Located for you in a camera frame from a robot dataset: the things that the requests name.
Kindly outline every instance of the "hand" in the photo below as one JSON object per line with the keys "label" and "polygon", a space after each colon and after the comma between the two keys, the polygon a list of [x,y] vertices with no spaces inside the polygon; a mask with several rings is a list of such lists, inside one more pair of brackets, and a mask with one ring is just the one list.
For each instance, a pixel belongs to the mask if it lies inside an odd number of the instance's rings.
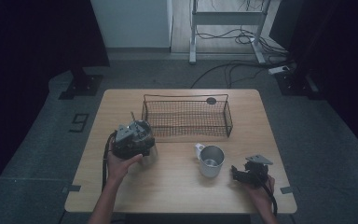
{"label": "hand", "polygon": [[129,167],[142,159],[142,154],[136,155],[128,160],[122,160],[113,155],[113,143],[115,137],[112,137],[109,142],[109,151],[107,153],[107,167],[108,167],[108,181],[114,181],[118,184],[121,183],[124,176],[127,174]]}
{"label": "hand", "polygon": [[[266,186],[273,194],[275,179],[270,175],[268,176]],[[276,217],[272,213],[272,201],[266,191],[263,188],[255,188],[251,184],[243,184],[243,187],[248,192],[250,200],[262,217],[264,223],[278,223]]]}

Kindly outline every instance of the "metal mesh basket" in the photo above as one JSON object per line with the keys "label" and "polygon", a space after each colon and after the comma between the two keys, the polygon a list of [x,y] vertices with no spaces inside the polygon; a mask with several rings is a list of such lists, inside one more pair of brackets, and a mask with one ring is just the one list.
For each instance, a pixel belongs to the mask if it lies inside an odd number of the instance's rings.
{"label": "metal mesh basket", "polygon": [[233,128],[228,95],[145,95],[142,119],[153,135],[212,135],[229,137]]}

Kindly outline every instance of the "black curtain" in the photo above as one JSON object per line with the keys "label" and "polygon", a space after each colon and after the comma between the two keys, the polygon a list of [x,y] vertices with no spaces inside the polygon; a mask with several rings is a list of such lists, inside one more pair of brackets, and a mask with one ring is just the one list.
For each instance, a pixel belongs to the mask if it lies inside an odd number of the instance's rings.
{"label": "black curtain", "polygon": [[32,126],[52,77],[108,66],[88,0],[0,0],[0,174]]}

